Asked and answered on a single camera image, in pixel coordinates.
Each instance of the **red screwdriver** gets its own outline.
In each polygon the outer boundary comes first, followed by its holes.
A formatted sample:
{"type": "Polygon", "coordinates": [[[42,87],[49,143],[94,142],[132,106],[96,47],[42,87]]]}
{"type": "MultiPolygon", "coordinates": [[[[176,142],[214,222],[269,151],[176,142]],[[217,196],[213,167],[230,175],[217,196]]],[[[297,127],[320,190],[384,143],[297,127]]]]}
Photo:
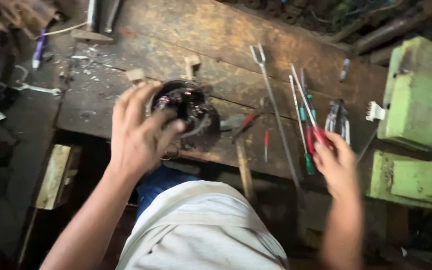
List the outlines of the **red screwdriver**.
{"type": "Polygon", "coordinates": [[[301,93],[301,96],[303,98],[304,106],[306,106],[306,110],[308,111],[309,120],[311,121],[312,128],[310,129],[308,128],[308,132],[311,130],[312,135],[314,135],[314,138],[316,138],[318,142],[325,145],[329,150],[333,151],[333,146],[331,145],[328,138],[326,137],[325,130],[318,126],[318,124],[315,121],[315,118],[313,117],[313,114],[311,113],[311,109],[309,108],[309,104],[308,104],[308,99],[304,95],[303,88],[301,87],[301,83],[298,78],[298,75],[296,74],[296,72],[294,72],[293,75],[296,79],[297,88],[299,88],[299,92],[301,93]]]}

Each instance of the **green screwdriver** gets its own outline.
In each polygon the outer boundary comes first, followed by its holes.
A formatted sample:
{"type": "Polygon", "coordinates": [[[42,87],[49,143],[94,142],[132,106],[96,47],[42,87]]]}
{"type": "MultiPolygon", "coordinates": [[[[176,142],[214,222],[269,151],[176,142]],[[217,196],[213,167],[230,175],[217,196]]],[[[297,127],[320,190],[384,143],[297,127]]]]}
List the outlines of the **green screwdriver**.
{"type": "Polygon", "coordinates": [[[291,90],[293,91],[294,106],[296,106],[297,122],[299,123],[299,131],[301,132],[301,139],[303,140],[304,146],[304,159],[306,161],[306,171],[308,175],[315,175],[315,166],[313,164],[313,159],[308,153],[308,147],[306,146],[306,140],[303,132],[303,124],[301,123],[300,111],[298,110],[298,100],[296,98],[296,91],[294,90],[294,79],[293,76],[289,76],[289,81],[291,82],[291,90]]]}

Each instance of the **wooden workbench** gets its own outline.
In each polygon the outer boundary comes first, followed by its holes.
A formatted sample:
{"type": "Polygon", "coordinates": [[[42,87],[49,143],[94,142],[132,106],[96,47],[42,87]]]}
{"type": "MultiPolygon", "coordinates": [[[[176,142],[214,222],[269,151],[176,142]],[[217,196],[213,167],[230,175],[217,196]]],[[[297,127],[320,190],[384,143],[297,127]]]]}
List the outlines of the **wooden workbench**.
{"type": "MultiPolygon", "coordinates": [[[[339,83],[345,53],[302,34],[295,26],[269,22],[215,0],[124,1],[113,36],[117,40],[114,45],[90,50],[87,44],[76,45],[74,55],[89,55],[95,61],[74,60],[72,70],[76,73],[71,90],[64,95],[59,128],[110,138],[112,107],[118,95],[131,85],[120,69],[142,68],[147,77],[163,81],[183,75],[184,57],[194,54],[202,60],[198,79],[213,87],[211,103],[219,119],[247,114],[258,106],[261,97],[267,96],[263,76],[249,50],[250,45],[258,43],[264,47],[271,85],[299,172],[303,145],[289,84],[290,63],[306,71],[319,124],[324,125],[329,102],[344,99],[356,152],[376,128],[375,123],[365,120],[365,112],[369,101],[381,103],[387,69],[353,59],[347,79],[339,83]]],[[[271,121],[271,126],[268,163],[263,158],[263,121],[256,121],[244,134],[250,168],[291,178],[276,121],[271,121]]],[[[218,134],[181,154],[238,165],[229,133],[218,134]]],[[[324,183],[318,176],[304,179],[324,183]]]]}

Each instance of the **white connector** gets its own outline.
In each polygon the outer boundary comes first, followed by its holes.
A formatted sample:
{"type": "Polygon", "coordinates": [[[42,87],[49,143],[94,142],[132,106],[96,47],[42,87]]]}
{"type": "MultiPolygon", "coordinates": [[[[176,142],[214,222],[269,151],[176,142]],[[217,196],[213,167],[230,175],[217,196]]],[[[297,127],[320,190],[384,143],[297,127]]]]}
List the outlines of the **white connector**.
{"type": "Polygon", "coordinates": [[[375,119],[383,120],[386,116],[386,111],[380,107],[376,101],[369,102],[366,120],[373,122],[375,119]]]}

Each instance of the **green painted metal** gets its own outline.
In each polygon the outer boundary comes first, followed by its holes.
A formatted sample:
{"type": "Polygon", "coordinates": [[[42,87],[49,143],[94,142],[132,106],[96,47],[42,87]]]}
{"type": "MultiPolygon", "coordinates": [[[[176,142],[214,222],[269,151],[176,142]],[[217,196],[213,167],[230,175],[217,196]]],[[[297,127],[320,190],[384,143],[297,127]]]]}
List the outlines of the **green painted metal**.
{"type": "Polygon", "coordinates": [[[432,150],[432,42],[415,37],[393,50],[378,138],[432,150]]]}
{"type": "Polygon", "coordinates": [[[376,151],[372,172],[367,196],[432,208],[432,161],[376,151]]]}
{"type": "Polygon", "coordinates": [[[432,162],[395,161],[391,193],[432,202],[432,162]]]}
{"type": "Polygon", "coordinates": [[[375,151],[373,157],[371,185],[366,196],[408,206],[432,208],[432,203],[430,202],[411,199],[409,197],[398,196],[391,193],[393,183],[393,162],[398,160],[416,161],[416,159],[407,156],[399,156],[379,150],[375,151]]]}

